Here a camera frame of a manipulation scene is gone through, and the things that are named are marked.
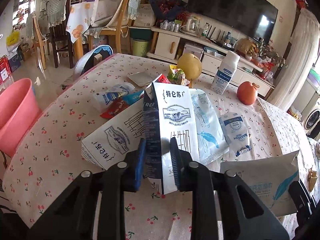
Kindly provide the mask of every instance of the water bottle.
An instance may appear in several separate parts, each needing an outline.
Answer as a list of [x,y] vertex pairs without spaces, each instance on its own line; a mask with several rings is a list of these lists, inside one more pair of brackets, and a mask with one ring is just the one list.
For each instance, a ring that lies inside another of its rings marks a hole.
[[231,32],[228,32],[228,34],[227,34],[226,37],[224,38],[224,43],[227,43],[227,44],[230,43],[230,34],[231,34]]
[[209,32],[209,23],[205,23],[201,36],[206,37],[208,35],[208,32]]

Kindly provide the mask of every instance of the yellow bag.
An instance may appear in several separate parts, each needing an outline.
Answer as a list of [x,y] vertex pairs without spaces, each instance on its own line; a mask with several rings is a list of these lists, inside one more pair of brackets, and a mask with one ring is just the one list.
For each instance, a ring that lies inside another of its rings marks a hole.
[[13,30],[12,33],[7,37],[6,44],[11,46],[19,41],[20,32]]

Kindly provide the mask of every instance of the blue feather logo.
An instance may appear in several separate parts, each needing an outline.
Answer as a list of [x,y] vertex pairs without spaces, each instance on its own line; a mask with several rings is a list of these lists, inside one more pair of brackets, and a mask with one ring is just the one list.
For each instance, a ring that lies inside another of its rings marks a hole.
[[275,195],[273,196],[273,204],[272,206],[275,204],[276,200],[278,200],[283,193],[286,192],[287,188],[289,187],[289,185],[291,184],[291,182],[294,180],[294,178],[298,175],[299,171],[296,171],[292,176],[290,176],[289,178],[285,179],[277,188],[277,191],[275,193]]
[[219,149],[219,144],[211,133],[202,131],[201,133],[197,133],[197,135],[201,135],[206,141],[214,143],[217,149]]

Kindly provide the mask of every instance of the green trash can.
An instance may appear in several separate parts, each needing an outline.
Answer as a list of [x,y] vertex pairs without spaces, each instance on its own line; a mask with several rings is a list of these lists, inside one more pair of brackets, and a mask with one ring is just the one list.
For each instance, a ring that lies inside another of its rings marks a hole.
[[138,57],[145,57],[148,52],[149,41],[132,39],[132,55]]

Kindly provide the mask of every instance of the pink bucket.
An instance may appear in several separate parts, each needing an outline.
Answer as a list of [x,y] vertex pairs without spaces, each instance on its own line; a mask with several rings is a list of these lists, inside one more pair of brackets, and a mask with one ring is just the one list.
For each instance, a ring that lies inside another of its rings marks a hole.
[[9,86],[0,95],[0,150],[12,157],[40,113],[30,79],[23,78]]

